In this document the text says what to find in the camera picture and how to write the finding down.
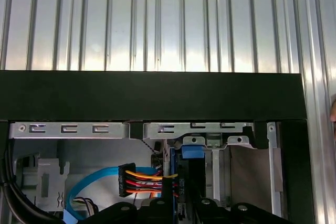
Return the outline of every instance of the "light blue sata cable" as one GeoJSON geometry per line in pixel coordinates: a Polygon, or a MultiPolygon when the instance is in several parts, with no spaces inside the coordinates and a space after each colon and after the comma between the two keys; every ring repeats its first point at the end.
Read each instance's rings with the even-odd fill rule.
{"type": "MultiPolygon", "coordinates": [[[[86,176],[84,179],[82,179],[80,182],[78,182],[69,192],[67,199],[66,199],[66,209],[67,211],[72,214],[77,220],[84,220],[84,217],[74,211],[74,209],[71,206],[72,200],[82,191],[85,187],[90,185],[91,183],[95,182],[96,180],[99,180],[100,178],[106,177],[106,176],[113,176],[118,175],[118,167],[108,167],[103,168],[101,170],[98,170],[88,176],[86,176]]],[[[157,172],[155,168],[152,167],[137,167],[136,171],[138,173],[144,173],[148,175],[153,175],[157,172]]]]}

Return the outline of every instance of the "ribbed aluminum panel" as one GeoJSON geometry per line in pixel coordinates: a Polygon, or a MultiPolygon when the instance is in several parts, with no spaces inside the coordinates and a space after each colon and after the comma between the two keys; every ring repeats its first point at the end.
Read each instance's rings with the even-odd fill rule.
{"type": "Polygon", "coordinates": [[[0,0],[0,22],[0,69],[302,73],[317,220],[336,223],[336,0],[0,0]]]}

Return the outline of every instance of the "black frame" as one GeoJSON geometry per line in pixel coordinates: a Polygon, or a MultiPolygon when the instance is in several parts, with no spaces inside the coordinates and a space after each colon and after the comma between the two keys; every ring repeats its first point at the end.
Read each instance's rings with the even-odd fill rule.
{"type": "Polygon", "coordinates": [[[0,71],[0,88],[1,153],[12,121],[279,122],[289,220],[315,223],[299,74],[0,71]]]}

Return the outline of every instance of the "black wire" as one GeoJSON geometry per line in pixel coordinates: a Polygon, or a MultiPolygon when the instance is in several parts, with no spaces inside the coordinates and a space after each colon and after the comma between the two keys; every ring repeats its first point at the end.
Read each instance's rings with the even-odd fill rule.
{"type": "Polygon", "coordinates": [[[156,151],[148,144],[148,143],[146,143],[143,139],[140,139],[139,138],[139,140],[142,142],[142,143],[144,143],[144,145],[146,145],[151,151],[152,151],[152,153],[154,153],[154,155],[157,155],[156,154],[156,151]]]}
{"type": "Polygon", "coordinates": [[[6,179],[2,181],[9,181],[7,190],[10,190],[11,193],[8,193],[8,199],[6,198],[8,204],[14,201],[18,201],[16,205],[11,207],[11,210],[12,209],[15,210],[16,208],[23,208],[25,209],[25,211],[30,213],[34,218],[38,218],[40,220],[39,222],[47,221],[49,223],[64,223],[62,220],[58,219],[57,217],[36,207],[23,194],[23,192],[19,189],[18,185],[14,181],[12,181],[14,178],[13,163],[12,163],[13,162],[13,158],[12,158],[12,154],[13,154],[12,144],[13,143],[12,142],[13,141],[8,141],[7,150],[5,151],[5,158],[4,158],[4,164],[3,164],[3,167],[5,170],[4,170],[3,175],[6,175],[6,178],[2,178],[2,179],[6,179]]]}
{"type": "Polygon", "coordinates": [[[72,201],[75,201],[76,202],[76,199],[81,199],[83,202],[79,202],[79,203],[83,203],[83,204],[85,204],[85,206],[86,206],[86,209],[87,209],[87,211],[88,211],[88,213],[89,213],[89,216],[92,216],[92,214],[91,214],[91,211],[90,211],[90,208],[89,208],[89,205],[88,205],[88,202],[84,199],[84,198],[82,198],[82,197],[76,197],[75,199],[73,199],[72,201]]]}
{"type": "Polygon", "coordinates": [[[92,207],[93,207],[93,213],[94,213],[94,214],[99,213],[99,208],[98,208],[98,206],[93,202],[93,200],[90,199],[90,198],[85,198],[85,199],[92,205],[92,207]]]}
{"type": "MultiPolygon", "coordinates": [[[[5,182],[7,180],[7,174],[6,174],[6,164],[5,159],[3,158],[1,160],[1,169],[0,169],[0,176],[1,181],[5,182]]],[[[13,194],[13,191],[9,185],[9,183],[3,183],[2,186],[2,192],[4,194],[4,197],[7,201],[7,204],[9,206],[9,209],[11,210],[13,216],[21,223],[23,224],[31,224],[31,223],[37,223],[36,219],[33,221],[34,217],[27,213],[26,209],[22,207],[22,205],[18,202],[17,198],[13,194]]]]}
{"type": "Polygon", "coordinates": [[[129,179],[129,180],[132,180],[132,181],[134,181],[134,182],[141,182],[141,183],[143,183],[143,182],[148,182],[148,183],[158,183],[159,185],[161,185],[162,183],[161,183],[161,181],[160,182],[158,182],[158,180],[157,179],[138,179],[137,177],[135,177],[135,176],[133,176],[133,175],[126,175],[126,178],[127,179],[129,179]]]}
{"type": "Polygon", "coordinates": [[[161,165],[161,168],[162,168],[163,162],[159,159],[156,151],[148,143],[146,143],[145,140],[140,139],[140,138],[139,138],[139,140],[152,151],[152,153],[154,154],[154,157],[156,158],[156,160],[158,161],[159,165],[161,165]]]}
{"type": "Polygon", "coordinates": [[[131,189],[131,190],[160,190],[161,191],[161,187],[139,187],[139,186],[132,186],[132,185],[127,185],[127,189],[131,189]]]}
{"type": "Polygon", "coordinates": [[[137,198],[137,195],[138,195],[138,194],[135,194],[135,195],[134,195],[133,205],[135,205],[135,200],[136,200],[136,198],[137,198]]]}

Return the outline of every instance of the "blue tab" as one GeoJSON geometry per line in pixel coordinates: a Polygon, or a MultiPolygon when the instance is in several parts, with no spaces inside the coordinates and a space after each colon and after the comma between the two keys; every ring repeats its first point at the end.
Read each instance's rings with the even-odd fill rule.
{"type": "Polygon", "coordinates": [[[182,146],[183,158],[204,158],[204,151],[201,145],[182,146]]]}
{"type": "Polygon", "coordinates": [[[65,209],[63,210],[63,221],[66,224],[76,224],[78,222],[78,220],[65,209]]]}

